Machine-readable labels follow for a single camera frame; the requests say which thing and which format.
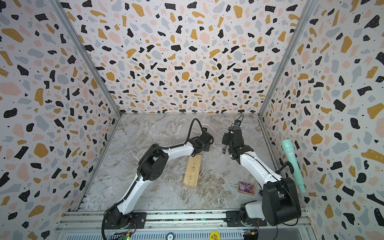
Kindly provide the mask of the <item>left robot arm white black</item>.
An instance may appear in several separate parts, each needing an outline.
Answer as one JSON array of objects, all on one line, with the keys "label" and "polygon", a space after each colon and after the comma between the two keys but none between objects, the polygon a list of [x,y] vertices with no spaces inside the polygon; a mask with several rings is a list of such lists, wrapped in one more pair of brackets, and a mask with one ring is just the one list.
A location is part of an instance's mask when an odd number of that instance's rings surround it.
[{"label": "left robot arm white black", "polygon": [[123,197],[104,213],[102,227],[119,229],[125,227],[139,198],[147,186],[163,173],[167,162],[181,157],[194,157],[201,152],[208,152],[214,137],[203,129],[201,135],[188,139],[185,143],[161,147],[153,144],[139,161],[137,174]]}]

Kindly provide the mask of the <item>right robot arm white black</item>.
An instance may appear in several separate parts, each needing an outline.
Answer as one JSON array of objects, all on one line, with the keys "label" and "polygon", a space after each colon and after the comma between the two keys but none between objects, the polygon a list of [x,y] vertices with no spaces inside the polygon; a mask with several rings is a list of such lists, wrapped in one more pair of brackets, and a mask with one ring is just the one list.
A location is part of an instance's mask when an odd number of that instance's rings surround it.
[{"label": "right robot arm white black", "polygon": [[299,219],[302,216],[295,182],[283,178],[264,164],[254,150],[245,145],[242,130],[231,126],[224,134],[222,144],[228,147],[231,159],[246,168],[262,187],[262,200],[242,204],[239,210],[243,224],[253,220],[267,221],[271,226]]}]

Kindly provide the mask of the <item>steel claw hammer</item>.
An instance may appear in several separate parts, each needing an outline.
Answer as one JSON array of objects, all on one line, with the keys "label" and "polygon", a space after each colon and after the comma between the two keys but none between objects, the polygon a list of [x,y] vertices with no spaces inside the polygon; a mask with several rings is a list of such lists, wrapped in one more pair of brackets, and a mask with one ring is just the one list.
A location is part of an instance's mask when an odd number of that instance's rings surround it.
[{"label": "steel claw hammer", "polygon": [[226,154],[226,151],[227,151],[227,145],[224,145],[224,147],[222,149],[222,152],[223,152],[224,155]]}]

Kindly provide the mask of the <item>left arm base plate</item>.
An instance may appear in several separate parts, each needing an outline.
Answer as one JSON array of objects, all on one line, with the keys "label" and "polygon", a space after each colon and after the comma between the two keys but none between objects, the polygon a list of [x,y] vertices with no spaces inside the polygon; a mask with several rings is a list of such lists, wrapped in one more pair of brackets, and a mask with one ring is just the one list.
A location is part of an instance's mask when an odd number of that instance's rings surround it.
[{"label": "left arm base plate", "polygon": [[143,229],[146,223],[146,212],[133,212],[122,215],[119,211],[109,213],[103,223],[105,230]]}]

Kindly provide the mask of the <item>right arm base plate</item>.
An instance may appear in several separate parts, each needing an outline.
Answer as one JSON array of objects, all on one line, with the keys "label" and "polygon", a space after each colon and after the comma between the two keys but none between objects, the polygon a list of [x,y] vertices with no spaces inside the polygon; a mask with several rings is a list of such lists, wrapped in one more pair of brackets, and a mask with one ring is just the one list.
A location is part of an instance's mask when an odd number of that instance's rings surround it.
[{"label": "right arm base plate", "polygon": [[228,227],[266,227],[267,221],[263,219],[250,219],[245,216],[245,213],[240,210],[226,211],[226,217],[224,222],[227,223]]}]

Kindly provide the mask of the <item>light wooden block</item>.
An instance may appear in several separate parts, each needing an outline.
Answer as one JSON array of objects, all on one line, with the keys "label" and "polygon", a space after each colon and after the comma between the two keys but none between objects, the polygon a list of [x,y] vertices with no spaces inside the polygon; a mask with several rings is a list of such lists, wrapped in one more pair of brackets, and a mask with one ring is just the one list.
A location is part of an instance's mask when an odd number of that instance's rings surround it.
[{"label": "light wooden block", "polygon": [[196,188],[201,168],[202,155],[190,156],[183,184],[185,187]]}]

